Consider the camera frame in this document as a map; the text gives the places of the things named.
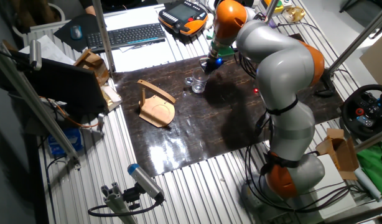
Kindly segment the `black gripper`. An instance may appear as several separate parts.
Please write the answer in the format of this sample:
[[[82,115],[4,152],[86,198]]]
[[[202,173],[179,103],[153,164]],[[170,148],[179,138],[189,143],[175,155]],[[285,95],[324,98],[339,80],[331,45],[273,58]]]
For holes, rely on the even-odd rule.
[[[203,57],[199,59],[199,64],[204,74],[208,74],[209,76],[214,76],[217,74],[217,69],[220,68],[225,61],[222,58],[208,58]]]

